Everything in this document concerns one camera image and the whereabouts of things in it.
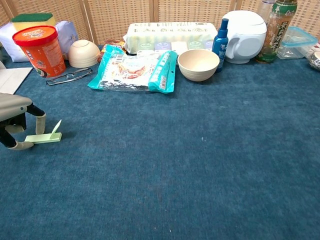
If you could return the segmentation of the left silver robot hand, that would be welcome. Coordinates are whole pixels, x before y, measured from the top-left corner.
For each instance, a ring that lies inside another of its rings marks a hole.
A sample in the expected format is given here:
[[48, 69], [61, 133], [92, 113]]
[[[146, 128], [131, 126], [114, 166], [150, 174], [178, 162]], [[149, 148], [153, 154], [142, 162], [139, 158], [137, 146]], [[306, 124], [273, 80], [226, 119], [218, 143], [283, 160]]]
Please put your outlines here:
[[0, 142], [8, 149], [21, 151], [34, 146], [32, 142], [17, 141], [12, 134], [24, 132], [27, 128], [26, 113], [36, 117], [35, 134], [45, 132], [46, 113], [24, 96], [0, 94]]

